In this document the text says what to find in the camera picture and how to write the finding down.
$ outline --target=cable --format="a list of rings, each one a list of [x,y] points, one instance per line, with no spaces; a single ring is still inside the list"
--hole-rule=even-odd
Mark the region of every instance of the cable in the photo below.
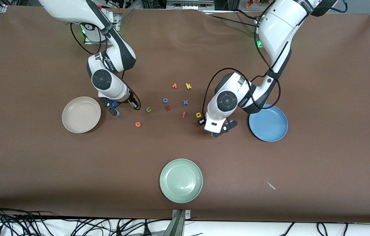
[[[324,229],[324,234],[321,233],[321,231],[319,230],[319,225],[322,225],[323,226],[323,229]],[[321,236],[327,236],[327,230],[326,230],[326,227],[323,223],[316,223],[316,229],[317,229],[317,232],[320,233]]]
[[[234,9],[233,11],[238,11],[238,12],[242,13],[244,16],[246,16],[247,18],[252,19],[252,20],[256,20],[256,21],[260,17],[260,15],[259,16],[255,16],[255,17],[250,16],[250,15],[247,15],[244,11],[239,10],[239,9]]]
[[[30,232],[30,230],[28,230],[27,227],[25,227],[20,221],[18,221],[15,217],[11,217],[9,215],[5,215],[3,213],[0,212],[0,223],[2,223],[3,226],[5,226],[6,228],[8,228],[10,231],[11,231],[11,235],[16,234],[17,236],[19,236],[19,234],[11,227],[10,223],[16,223],[18,224],[22,230],[23,230],[23,235],[29,235],[29,236],[32,236],[32,233]]]
[[[226,21],[236,22],[236,23],[243,24],[243,25],[248,25],[248,26],[253,26],[253,27],[255,27],[255,26],[256,26],[256,25],[254,25],[254,24],[249,24],[249,23],[245,23],[245,22],[241,22],[241,21],[235,21],[235,20],[231,20],[231,19],[227,19],[227,18],[219,17],[219,16],[216,16],[216,15],[210,15],[210,16],[215,17],[215,18],[219,18],[219,19],[223,19],[223,20],[226,20]]]
[[[148,228],[147,219],[144,221],[146,224],[144,225],[144,233],[143,236],[152,236],[150,229]]]
[[[93,55],[93,54],[96,54],[96,53],[100,52],[101,46],[102,46],[102,41],[99,42],[98,51],[95,52],[95,53],[91,53],[85,47],[83,47],[83,45],[81,45],[81,43],[77,40],[77,38],[76,38],[76,36],[74,35],[74,32],[73,32],[73,23],[70,23],[70,30],[71,30],[71,34],[73,35],[74,39],[76,40],[76,42],[78,43],[78,45],[80,45],[80,47],[84,49],[84,51],[88,52],[90,55]],[[98,31],[99,31],[99,40],[100,40],[101,39],[101,33],[100,33],[100,30],[99,29],[98,29]]]
[[[256,76],[255,78],[253,78],[250,82],[253,82],[256,78],[264,78],[266,76],[266,73],[263,75],[263,76]]]
[[[135,226],[138,226],[139,224],[142,224],[142,225],[140,225],[140,226],[138,226],[138,227],[132,226],[132,227],[135,227],[135,228],[134,228],[134,229],[132,229],[131,231],[129,231],[128,233],[124,234],[123,236],[127,236],[127,235],[129,235],[131,232],[133,232],[134,230],[136,230],[136,229],[138,229],[139,227],[142,227],[142,226],[144,226],[144,225],[147,225],[147,224],[150,224],[150,223],[153,223],[153,222],[157,222],[157,221],[171,221],[171,220],[172,220],[172,219],[159,219],[159,220],[150,221],[150,222],[147,222],[147,223],[138,223],[138,224],[136,224]]]
[[[287,231],[285,231],[284,234],[281,234],[281,236],[286,236],[288,234],[288,232],[290,231],[291,227],[293,227],[294,224],[295,224],[295,222],[291,223],[290,226],[287,228]]]
[[[337,12],[345,13],[348,11],[348,3],[346,3],[345,0],[344,0],[344,5],[345,5],[345,10],[335,9],[333,7],[326,7],[326,6],[316,7],[315,9],[330,9],[330,10],[334,10]]]
[[[345,229],[343,230],[342,236],[345,236],[347,229],[348,229],[348,223],[345,223]]]
[[[97,227],[97,225],[102,224],[102,223],[103,223],[103,222],[105,222],[105,221],[109,221],[109,219],[105,219],[105,220],[103,220],[103,221],[100,221],[100,222],[99,222],[99,223],[97,223],[95,226],[91,227],[88,231],[84,232],[83,236],[85,236],[87,233],[89,233],[89,232],[91,232],[91,231],[93,231],[93,230],[102,230],[101,228],[96,228],[96,227]]]
[[[94,221],[94,219],[86,220],[86,221],[89,221],[88,223],[91,223],[92,221]],[[77,227],[74,229],[74,231],[71,233],[71,235],[70,235],[70,236],[75,236],[75,235],[76,235],[76,233],[77,233],[79,230],[81,230],[81,228],[82,228],[82,227],[85,227],[85,226],[86,226],[86,224],[83,224],[83,222],[82,222],[82,224],[80,224],[79,226],[77,226]]]

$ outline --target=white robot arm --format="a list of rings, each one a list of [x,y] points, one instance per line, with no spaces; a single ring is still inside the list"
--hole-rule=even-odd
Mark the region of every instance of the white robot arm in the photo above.
[[[311,15],[315,8],[326,8],[320,12],[320,15],[323,15],[329,5],[333,6],[335,3],[336,0],[276,0],[268,6],[269,10],[266,9],[268,12],[258,31],[259,39],[272,62],[264,81],[257,87],[239,73],[223,76],[207,106],[205,120],[200,121],[200,124],[205,123],[204,129],[213,134],[227,131],[224,122],[237,107],[249,114],[259,112],[287,65],[291,56],[291,40],[305,18]]]
[[[98,27],[113,44],[109,49],[91,55],[87,72],[98,96],[112,115],[119,115],[118,103],[130,103],[140,109],[133,91],[116,73],[131,69],[136,60],[132,48],[122,39],[113,24],[92,0],[39,0],[54,18],[66,22],[89,23]]]

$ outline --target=power cord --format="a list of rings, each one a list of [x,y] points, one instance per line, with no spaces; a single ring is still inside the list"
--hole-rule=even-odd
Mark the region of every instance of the power cord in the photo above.
[[[143,233],[143,236],[152,236],[151,235],[151,232],[150,232],[150,230],[149,230],[149,228],[148,228],[148,224],[147,224],[147,220],[146,220],[146,225],[144,226],[144,233]]]
[[[238,11],[238,12],[242,13],[244,16],[246,16],[247,18],[252,19],[252,20],[256,20],[256,21],[260,17],[260,15],[259,16],[254,16],[254,17],[250,16],[250,15],[247,15],[244,11],[239,10],[239,9],[234,9],[233,11]]]
[[[226,21],[236,22],[236,23],[243,24],[243,25],[248,25],[248,26],[253,26],[253,27],[256,26],[254,24],[249,24],[249,23],[245,23],[245,22],[241,22],[241,21],[235,21],[235,20],[232,20],[232,19],[227,19],[227,18],[216,16],[216,15],[210,15],[210,16],[215,17],[215,18],[219,18],[219,19],[222,19],[222,20],[226,20]]]
[[[334,10],[334,11],[337,11],[337,12],[341,12],[341,13],[345,13],[348,11],[348,3],[347,3],[347,0],[342,0],[343,1],[343,4],[345,5],[345,10],[340,10],[340,9],[335,9],[333,7],[325,7],[325,6],[322,6],[322,7],[316,7],[315,9],[322,9],[322,8],[325,8],[325,9],[330,9],[330,10]]]
[[[295,222],[291,223],[290,226],[285,231],[285,233],[284,234],[281,234],[280,236],[287,236],[288,232],[290,231],[290,229],[293,227],[294,224],[295,224]]]
[[[101,41],[101,33],[100,33],[100,30],[99,30],[99,29],[98,29],[98,31],[99,31],[99,40],[100,40],[100,42],[99,42],[99,48],[98,48],[98,51],[97,51],[97,52],[95,52],[95,53],[91,53],[91,52],[89,52],[89,51],[88,51],[85,47],[83,47],[83,45],[81,45],[81,43],[78,41],[78,39],[76,38],[76,36],[74,35],[74,32],[73,32],[73,23],[70,23],[70,30],[71,30],[71,34],[73,35],[74,39],[76,40],[76,42],[78,43],[78,45],[80,45],[80,47],[84,49],[84,51],[88,52],[90,55],[93,55],[93,54],[96,54],[96,53],[100,52],[100,50],[101,50],[101,46],[102,46],[102,41]]]
[[[348,230],[348,223],[344,223],[344,224],[345,224],[345,227],[344,227],[344,230],[343,230],[342,236],[345,236],[346,231]],[[324,234],[323,234],[323,233],[321,232],[321,230],[319,229],[319,226],[320,226],[320,225],[321,225],[321,226],[323,227],[323,229],[324,229]],[[323,223],[321,223],[321,222],[316,223],[316,229],[317,229],[317,232],[319,232],[321,236],[328,236],[328,235],[327,235],[326,227],[325,227],[325,225],[324,225]]]
[[[257,78],[264,78],[265,76],[266,76],[266,73],[263,76],[255,76],[255,78],[253,78],[250,82],[253,82]]]
[[[139,227],[143,227],[143,226],[146,227],[146,225],[148,225],[150,223],[157,222],[157,221],[171,221],[171,220],[172,219],[159,219],[159,220],[149,221],[147,223],[146,222],[144,222],[144,223],[141,222],[141,223],[138,223],[138,224],[136,224],[136,225],[134,225],[132,227],[129,227],[129,228],[125,229],[124,231],[133,228],[132,230],[130,230],[128,233],[124,234],[123,236],[128,236],[131,232],[133,232],[134,230],[138,229]]]

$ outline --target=brown table surface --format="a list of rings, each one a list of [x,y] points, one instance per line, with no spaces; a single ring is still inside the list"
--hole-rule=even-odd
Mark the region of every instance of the brown table surface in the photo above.
[[[217,139],[196,124],[217,70],[235,67],[248,77],[266,71],[252,27],[195,10],[134,10],[121,33],[137,55],[124,79],[143,109],[122,105],[119,117],[102,110],[95,129],[75,134],[61,113],[76,97],[97,98],[89,55],[69,25],[42,8],[0,14],[0,206],[75,216],[168,218],[180,208],[199,220],[370,222],[367,14],[307,18],[280,80],[277,106],[288,133],[274,143],[253,136],[241,109],[230,117],[239,125]],[[203,189],[190,203],[170,202],[159,187],[162,168],[176,158],[203,173]]]

